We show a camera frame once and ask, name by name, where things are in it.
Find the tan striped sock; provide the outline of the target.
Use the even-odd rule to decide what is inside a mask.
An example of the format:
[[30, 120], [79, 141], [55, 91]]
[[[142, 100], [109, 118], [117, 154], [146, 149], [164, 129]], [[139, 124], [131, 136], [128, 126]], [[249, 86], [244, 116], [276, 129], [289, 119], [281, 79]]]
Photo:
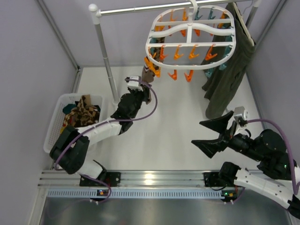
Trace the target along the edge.
[[[147, 83], [149, 86], [154, 81], [155, 74], [146, 66], [143, 66], [142, 69], [142, 81]], [[149, 90], [148, 98], [146, 104], [148, 105], [151, 102], [151, 91]]]

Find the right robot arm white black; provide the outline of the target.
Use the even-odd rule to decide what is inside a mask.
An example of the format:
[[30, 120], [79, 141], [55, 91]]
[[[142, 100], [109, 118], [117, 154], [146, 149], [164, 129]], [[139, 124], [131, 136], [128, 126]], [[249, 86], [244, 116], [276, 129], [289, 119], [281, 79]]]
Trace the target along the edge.
[[247, 120], [245, 115], [234, 111], [200, 121], [200, 125], [219, 134], [214, 140], [192, 140], [207, 157], [230, 148], [258, 162], [257, 168], [268, 179], [253, 175], [250, 171], [232, 162], [224, 162], [217, 175], [221, 187], [249, 188], [287, 210], [295, 218], [300, 217], [300, 165], [293, 159], [290, 147], [282, 130], [263, 130], [255, 139], [251, 133], [238, 133], [238, 129], [256, 120]]

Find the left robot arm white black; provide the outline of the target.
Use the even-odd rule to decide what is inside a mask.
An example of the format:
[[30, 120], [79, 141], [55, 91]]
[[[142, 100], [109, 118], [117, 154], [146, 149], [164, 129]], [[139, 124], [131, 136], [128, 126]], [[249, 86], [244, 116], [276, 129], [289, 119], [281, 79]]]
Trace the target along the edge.
[[97, 160], [88, 156], [94, 144], [127, 132], [136, 118], [142, 103], [149, 100], [151, 86], [142, 84], [137, 89], [128, 88], [122, 95], [117, 110], [106, 120], [85, 127], [68, 125], [50, 151], [54, 167], [60, 166], [68, 174], [81, 174], [103, 180], [106, 169]]

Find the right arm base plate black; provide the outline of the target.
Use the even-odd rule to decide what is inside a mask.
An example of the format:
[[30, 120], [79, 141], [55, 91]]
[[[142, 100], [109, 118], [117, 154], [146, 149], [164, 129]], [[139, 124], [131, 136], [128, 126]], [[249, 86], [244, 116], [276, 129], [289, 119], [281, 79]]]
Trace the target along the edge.
[[224, 188], [224, 187], [234, 187], [233, 183], [225, 181], [219, 177], [219, 171], [217, 172], [204, 172], [203, 180], [205, 187], [209, 188]]

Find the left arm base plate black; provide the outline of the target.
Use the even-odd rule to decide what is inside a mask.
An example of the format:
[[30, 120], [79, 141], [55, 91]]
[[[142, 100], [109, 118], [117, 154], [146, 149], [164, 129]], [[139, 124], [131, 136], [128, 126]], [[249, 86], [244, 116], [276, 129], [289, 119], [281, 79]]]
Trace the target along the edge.
[[[110, 187], [117, 187], [121, 180], [120, 172], [105, 172], [103, 175], [100, 175], [97, 180], [100, 180]], [[81, 176], [80, 187], [104, 187], [103, 184], [100, 184], [98, 181], [91, 180], [89, 178], [85, 178]]]

